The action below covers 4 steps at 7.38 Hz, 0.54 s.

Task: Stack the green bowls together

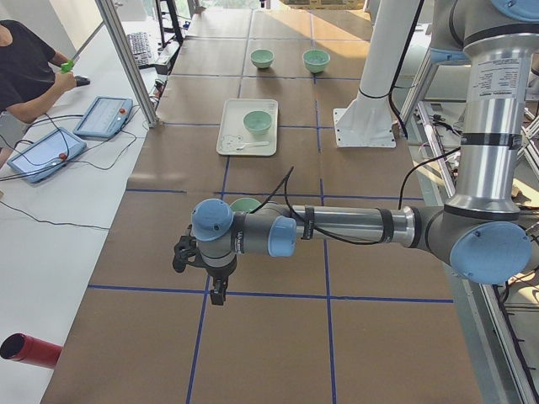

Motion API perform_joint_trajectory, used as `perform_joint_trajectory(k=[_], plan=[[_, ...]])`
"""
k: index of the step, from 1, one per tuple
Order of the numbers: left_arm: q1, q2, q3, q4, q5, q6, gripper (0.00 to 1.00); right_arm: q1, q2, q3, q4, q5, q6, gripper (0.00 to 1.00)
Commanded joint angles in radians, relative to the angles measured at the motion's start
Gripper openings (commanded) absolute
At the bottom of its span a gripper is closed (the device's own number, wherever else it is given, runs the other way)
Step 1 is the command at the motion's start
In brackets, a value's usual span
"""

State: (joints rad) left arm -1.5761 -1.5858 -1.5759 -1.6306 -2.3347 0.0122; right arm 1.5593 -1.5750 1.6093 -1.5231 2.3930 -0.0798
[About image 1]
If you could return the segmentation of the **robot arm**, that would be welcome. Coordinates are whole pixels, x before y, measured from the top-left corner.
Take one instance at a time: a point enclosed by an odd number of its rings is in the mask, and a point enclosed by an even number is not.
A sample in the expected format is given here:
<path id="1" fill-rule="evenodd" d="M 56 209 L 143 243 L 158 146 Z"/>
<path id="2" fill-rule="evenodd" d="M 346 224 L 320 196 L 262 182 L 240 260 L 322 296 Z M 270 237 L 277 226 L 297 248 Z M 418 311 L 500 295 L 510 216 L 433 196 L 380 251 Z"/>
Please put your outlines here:
<path id="1" fill-rule="evenodd" d="M 266 200 L 235 212 L 219 199 L 193 210 L 174 249 L 173 268 L 203 268 L 211 301 L 222 305 L 237 256 L 289 257 L 297 240 L 332 238 L 354 245 L 396 242 L 418 248 L 478 284 L 522 272 L 532 242 L 511 199 L 531 59 L 538 50 L 535 1 L 438 1 L 430 54 L 471 65 L 455 193 L 440 208 L 399 205 L 336 208 Z"/>

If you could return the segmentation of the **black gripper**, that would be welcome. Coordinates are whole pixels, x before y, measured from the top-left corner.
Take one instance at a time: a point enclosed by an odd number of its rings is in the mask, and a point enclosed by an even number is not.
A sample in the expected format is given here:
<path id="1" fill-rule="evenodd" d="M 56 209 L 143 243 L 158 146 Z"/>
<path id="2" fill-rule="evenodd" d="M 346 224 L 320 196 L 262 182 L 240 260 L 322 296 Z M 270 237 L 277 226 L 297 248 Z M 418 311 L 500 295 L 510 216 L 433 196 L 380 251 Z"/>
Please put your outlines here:
<path id="1" fill-rule="evenodd" d="M 228 278 L 235 271 L 237 265 L 229 263 L 222 267 L 206 267 L 206 272 L 212 278 L 213 289 L 210 292 L 211 304 L 214 306 L 223 306 L 226 301 L 226 290 Z"/>

